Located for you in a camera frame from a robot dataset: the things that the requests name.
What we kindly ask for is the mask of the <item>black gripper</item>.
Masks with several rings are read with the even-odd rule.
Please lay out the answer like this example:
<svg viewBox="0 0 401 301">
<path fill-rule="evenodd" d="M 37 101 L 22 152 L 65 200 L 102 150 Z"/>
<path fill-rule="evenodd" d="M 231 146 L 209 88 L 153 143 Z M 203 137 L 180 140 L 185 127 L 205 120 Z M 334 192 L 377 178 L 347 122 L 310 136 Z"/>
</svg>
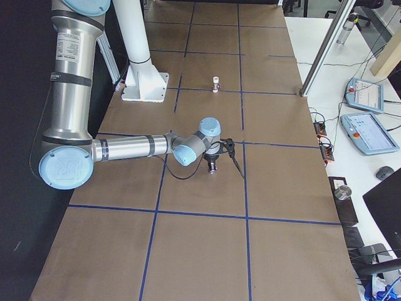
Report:
<svg viewBox="0 0 401 301">
<path fill-rule="evenodd" d="M 217 169 L 216 162 L 219 155 L 216 154 L 204 154 L 204 159 L 207 161 L 208 169 Z"/>
</svg>

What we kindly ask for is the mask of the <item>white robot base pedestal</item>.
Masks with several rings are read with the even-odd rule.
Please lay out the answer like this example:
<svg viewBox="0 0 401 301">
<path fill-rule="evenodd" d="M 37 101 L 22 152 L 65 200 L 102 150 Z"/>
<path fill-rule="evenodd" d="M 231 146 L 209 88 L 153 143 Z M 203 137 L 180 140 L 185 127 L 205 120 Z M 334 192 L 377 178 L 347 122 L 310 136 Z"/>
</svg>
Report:
<svg viewBox="0 0 401 301">
<path fill-rule="evenodd" d="M 169 74 L 152 64 L 140 2 L 116 0 L 113 5 L 130 63 L 122 99 L 163 102 Z"/>
</svg>

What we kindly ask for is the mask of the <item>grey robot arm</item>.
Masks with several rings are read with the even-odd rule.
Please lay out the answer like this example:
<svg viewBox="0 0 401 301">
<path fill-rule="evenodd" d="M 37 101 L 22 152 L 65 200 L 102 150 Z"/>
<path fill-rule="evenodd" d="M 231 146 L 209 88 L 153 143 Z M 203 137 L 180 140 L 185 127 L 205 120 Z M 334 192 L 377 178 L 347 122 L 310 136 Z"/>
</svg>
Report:
<svg viewBox="0 0 401 301">
<path fill-rule="evenodd" d="M 43 155 L 38 166 L 42 180 L 55 189 L 74 189 L 89 180 L 96 162 L 162 154 L 172 154 L 183 166 L 203 157 L 214 167 L 221 126 L 213 117 L 202 119 L 197 132 L 186 138 L 166 133 L 94 139 L 89 134 L 95 46 L 110 7 L 115 9 L 128 54 L 123 99 L 164 100 L 169 75 L 152 63 L 138 1 L 53 1 L 51 20 L 57 31 L 55 70 L 50 78 L 53 114 L 42 136 Z"/>
</svg>

